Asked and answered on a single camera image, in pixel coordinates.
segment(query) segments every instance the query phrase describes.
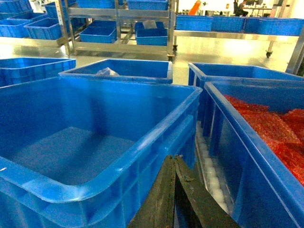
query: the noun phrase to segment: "shiny factory floor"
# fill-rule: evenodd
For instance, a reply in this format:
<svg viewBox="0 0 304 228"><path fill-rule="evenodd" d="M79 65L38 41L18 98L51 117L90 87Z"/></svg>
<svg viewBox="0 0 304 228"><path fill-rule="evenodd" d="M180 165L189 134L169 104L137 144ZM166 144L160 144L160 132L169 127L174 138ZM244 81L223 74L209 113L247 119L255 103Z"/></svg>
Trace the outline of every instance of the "shiny factory floor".
<svg viewBox="0 0 304 228"><path fill-rule="evenodd" d="M188 83L188 63L219 63L255 65L279 71L285 71L294 44L275 43L270 59L266 58L269 42L255 40L214 39L178 37L178 51L173 67L173 83L186 85ZM62 48L13 47L0 44L0 58L10 57L66 57ZM90 64L105 58L129 58L146 60L165 60L166 55L148 55L133 53L107 53L81 51L77 59L77 67Z"/></svg>

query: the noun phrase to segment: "caster wheel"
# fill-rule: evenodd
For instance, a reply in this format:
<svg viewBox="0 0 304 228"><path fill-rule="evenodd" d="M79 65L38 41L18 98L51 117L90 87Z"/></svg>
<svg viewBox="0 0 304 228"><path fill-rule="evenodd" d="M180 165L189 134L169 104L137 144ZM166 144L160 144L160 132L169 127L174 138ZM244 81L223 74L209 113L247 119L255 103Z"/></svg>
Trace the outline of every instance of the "caster wheel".
<svg viewBox="0 0 304 228"><path fill-rule="evenodd" d="M267 58L270 58L270 57L271 57L271 54L272 54L272 52L267 52L267 53L266 53L266 57L267 57Z"/></svg>

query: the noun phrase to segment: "plastic bag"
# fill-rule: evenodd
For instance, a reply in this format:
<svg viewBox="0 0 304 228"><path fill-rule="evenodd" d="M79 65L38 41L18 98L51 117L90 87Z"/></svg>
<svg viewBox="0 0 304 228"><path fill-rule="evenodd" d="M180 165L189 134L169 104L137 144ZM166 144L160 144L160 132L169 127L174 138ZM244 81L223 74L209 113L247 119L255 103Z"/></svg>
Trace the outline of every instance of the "plastic bag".
<svg viewBox="0 0 304 228"><path fill-rule="evenodd" d="M146 20L142 24L145 29L157 29L155 20Z"/></svg>
<svg viewBox="0 0 304 228"><path fill-rule="evenodd" d="M97 76L119 76L118 73L115 71L111 70L110 68L105 68L97 72Z"/></svg>

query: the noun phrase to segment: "metal shelf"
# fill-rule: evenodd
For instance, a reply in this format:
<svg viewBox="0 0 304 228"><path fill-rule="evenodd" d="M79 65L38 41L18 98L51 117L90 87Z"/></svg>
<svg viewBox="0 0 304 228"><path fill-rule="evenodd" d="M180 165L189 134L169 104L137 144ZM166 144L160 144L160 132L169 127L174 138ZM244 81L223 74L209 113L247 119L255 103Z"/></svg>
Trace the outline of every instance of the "metal shelf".
<svg viewBox="0 0 304 228"><path fill-rule="evenodd" d="M118 0L115 0L115 9L87 9L79 8L77 5L69 7L69 21L70 18L94 18L116 20L117 26L117 41L114 44L103 43L87 43L80 42L79 38L72 32L72 43L75 54L80 50L90 51L109 51L109 52L131 52L131 53L149 53L159 54L167 53L169 60L174 57L173 52L173 31L175 26L175 2L176 0L169 0L168 10L135 10L128 9L127 4L119 6ZM133 24L135 21L143 21L146 19L155 19L168 23L168 42L167 46L149 46L149 45L135 45L128 44L131 36L133 35L133 27L128 27L128 35L122 38L121 30L123 22L128 21Z"/></svg>
<svg viewBox="0 0 304 228"><path fill-rule="evenodd" d="M247 40L261 40L261 41L275 41L275 42L284 42L284 43L296 43L297 40L299 39L299 37L290 37L290 36L272 36L272 35L230 33L230 32L197 32L197 31L182 31L182 30L175 30L174 35L178 37L247 39Z"/></svg>
<svg viewBox="0 0 304 228"><path fill-rule="evenodd" d="M66 23L63 17L62 2L61 0L55 0L55 4L58 12L58 21L62 32L62 38L57 40L47 40L47 39L0 37L0 44L25 46L25 47L49 47L49 48L59 48L64 45L66 48L66 54L70 56L71 48L69 45L69 41L71 40L71 38L67 34Z"/></svg>

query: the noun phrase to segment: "red material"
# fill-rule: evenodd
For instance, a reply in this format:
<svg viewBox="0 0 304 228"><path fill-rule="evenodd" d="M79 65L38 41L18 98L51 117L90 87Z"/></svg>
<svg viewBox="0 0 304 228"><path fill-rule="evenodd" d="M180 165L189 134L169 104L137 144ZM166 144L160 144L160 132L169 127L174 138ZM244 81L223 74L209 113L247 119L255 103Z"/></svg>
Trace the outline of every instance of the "red material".
<svg viewBox="0 0 304 228"><path fill-rule="evenodd" d="M248 104L245 101L236 99L232 96L225 96L225 98L235 107L238 111L239 110L250 110L255 112L266 112L269 109L269 106L261 105L261 104Z"/></svg>
<svg viewBox="0 0 304 228"><path fill-rule="evenodd" d="M274 113L253 112L252 114L242 114L242 116L264 141L271 139L281 143L301 144L289 126Z"/></svg>
<svg viewBox="0 0 304 228"><path fill-rule="evenodd" d="M304 123L300 121L285 121L285 123L294 131L300 141L304 143Z"/></svg>
<svg viewBox="0 0 304 228"><path fill-rule="evenodd" d="M269 112L265 105L248 104L227 95L225 98L304 186L304 110L279 114Z"/></svg>
<svg viewBox="0 0 304 228"><path fill-rule="evenodd" d="M304 122L304 110L302 109L294 109L287 114L282 116L284 121L297 121L297 122Z"/></svg>

